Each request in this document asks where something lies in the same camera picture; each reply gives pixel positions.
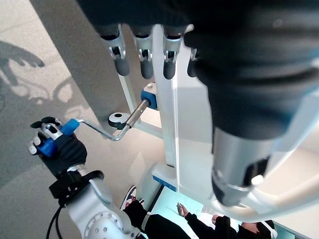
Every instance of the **black cable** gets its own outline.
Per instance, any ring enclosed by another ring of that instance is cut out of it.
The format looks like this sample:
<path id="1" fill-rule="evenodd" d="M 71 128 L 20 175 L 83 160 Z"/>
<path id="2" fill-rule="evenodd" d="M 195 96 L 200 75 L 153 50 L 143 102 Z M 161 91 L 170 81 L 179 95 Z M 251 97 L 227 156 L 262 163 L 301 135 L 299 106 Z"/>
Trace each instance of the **black cable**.
<path id="1" fill-rule="evenodd" d="M 58 234 L 58 238 L 63 239 L 59 229 L 59 215 L 60 215 L 60 212 L 56 215 L 56 218 L 55 218 L 55 229 L 56 229 L 56 233 Z"/>
<path id="2" fill-rule="evenodd" d="M 62 208 L 63 208 L 63 206 L 60 206 L 58 208 L 58 210 L 56 210 L 55 214 L 53 215 L 53 217 L 52 217 L 52 219 L 50 221 L 50 224 L 49 224 L 48 231 L 46 232 L 46 239 L 49 239 L 53 222 L 54 222 L 55 218 L 60 214 L 60 211 L 61 211 Z"/>

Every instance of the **robotic glove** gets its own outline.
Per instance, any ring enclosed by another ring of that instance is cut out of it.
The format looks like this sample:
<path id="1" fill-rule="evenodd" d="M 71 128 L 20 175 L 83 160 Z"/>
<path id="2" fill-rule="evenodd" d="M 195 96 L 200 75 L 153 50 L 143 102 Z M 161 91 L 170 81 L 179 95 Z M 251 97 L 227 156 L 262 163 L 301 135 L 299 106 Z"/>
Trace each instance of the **robotic glove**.
<path id="1" fill-rule="evenodd" d="M 63 125 L 58 119 L 44 117 L 30 126 L 40 130 L 29 143 L 29 152 L 32 155 L 39 155 L 56 178 L 59 178 L 71 166 L 85 164 L 87 151 L 84 144 L 77 139 L 74 133 L 69 136 L 63 134 L 61 132 Z M 53 141 L 52 154 L 47 154 L 44 150 L 48 140 Z"/>

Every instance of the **robot finger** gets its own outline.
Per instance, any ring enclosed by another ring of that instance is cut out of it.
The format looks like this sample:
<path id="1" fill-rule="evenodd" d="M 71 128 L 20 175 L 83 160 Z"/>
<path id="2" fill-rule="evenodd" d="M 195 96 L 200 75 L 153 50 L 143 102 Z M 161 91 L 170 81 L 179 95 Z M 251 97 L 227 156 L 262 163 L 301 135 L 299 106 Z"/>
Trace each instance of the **robot finger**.
<path id="1" fill-rule="evenodd" d="M 43 144 L 46 140 L 47 140 L 48 136 L 46 136 L 45 134 L 43 134 L 42 132 L 38 132 L 36 134 L 36 136 L 33 138 L 33 144 L 35 146 L 39 146 L 41 144 Z"/>
<path id="2" fill-rule="evenodd" d="M 27 144 L 27 147 L 28 147 L 28 150 L 29 150 L 30 154 L 32 154 L 32 155 L 37 155 L 37 154 L 39 154 L 38 149 L 37 149 L 36 146 L 33 144 L 33 141 L 30 141 L 30 142 Z"/>
<path id="3" fill-rule="evenodd" d="M 57 118 L 54 118 L 54 117 L 51 117 L 51 116 L 47 116 L 47 117 L 44 117 L 42 120 L 41 120 L 42 123 L 53 123 L 55 124 L 56 126 L 61 126 L 62 123 L 59 119 Z"/>
<path id="4" fill-rule="evenodd" d="M 63 133 L 54 123 L 43 123 L 41 126 L 42 131 L 53 140 L 59 138 Z"/>
<path id="5" fill-rule="evenodd" d="M 30 124 L 31 128 L 41 128 L 42 122 L 41 121 L 36 121 L 32 124 Z"/>

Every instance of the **human hand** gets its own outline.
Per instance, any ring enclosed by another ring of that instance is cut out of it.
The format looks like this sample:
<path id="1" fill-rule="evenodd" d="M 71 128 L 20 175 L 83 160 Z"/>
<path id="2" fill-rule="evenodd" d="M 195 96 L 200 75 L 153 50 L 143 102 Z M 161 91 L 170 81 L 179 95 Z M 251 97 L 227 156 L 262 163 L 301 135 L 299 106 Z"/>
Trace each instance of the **human hand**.
<path id="1" fill-rule="evenodd" d="M 213 217 L 212 217 L 212 219 L 211 219 L 211 222 L 213 223 L 213 224 L 215 224 L 216 223 L 216 219 L 219 217 L 219 215 L 214 215 Z"/>
<path id="2" fill-rule="evenodd" d="M 177 204 L 177 210 L 178 210 L 178 214 L 182 217 L 186 217 L 186 215 L 188 214 L 188 210 L 182 203 Z"/>

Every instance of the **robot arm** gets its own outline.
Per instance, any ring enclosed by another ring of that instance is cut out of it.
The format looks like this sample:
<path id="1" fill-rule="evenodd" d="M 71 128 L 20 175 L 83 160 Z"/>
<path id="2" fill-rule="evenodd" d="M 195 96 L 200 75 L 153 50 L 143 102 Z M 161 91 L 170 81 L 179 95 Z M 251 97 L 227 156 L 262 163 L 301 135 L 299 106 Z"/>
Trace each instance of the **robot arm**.
<path id="1" fill-rule="evenodd" d="M 138 231 L 131 226 L 128 215 L 113 205 L 103 173 L 88 172 L 85 168 L 85 146 L 73 134 L 78 125 L 75 120 L 62 125 L 52 117 L 32 124 L 43 133 L 38 133 L 29 151 L 38 154 L 57 178 L 49 189 L 59 205 L 67 208 L 82 238 L 134 238 Z"/>

